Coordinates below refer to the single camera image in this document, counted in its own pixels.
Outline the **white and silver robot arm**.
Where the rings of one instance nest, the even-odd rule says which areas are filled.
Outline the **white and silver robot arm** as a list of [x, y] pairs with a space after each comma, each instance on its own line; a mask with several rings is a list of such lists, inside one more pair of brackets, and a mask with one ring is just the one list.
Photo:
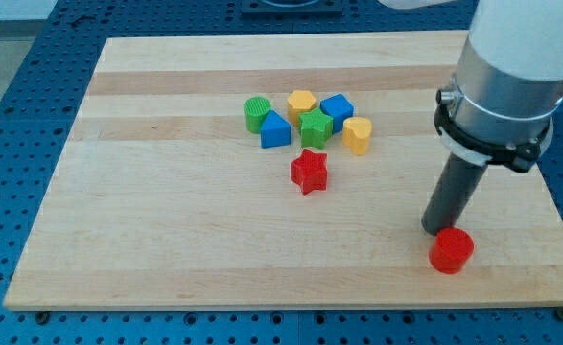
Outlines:
[[563, 0], [480, 0], [436, 102], [448, 169], [527, 172], [548, 148], [563, 102]]

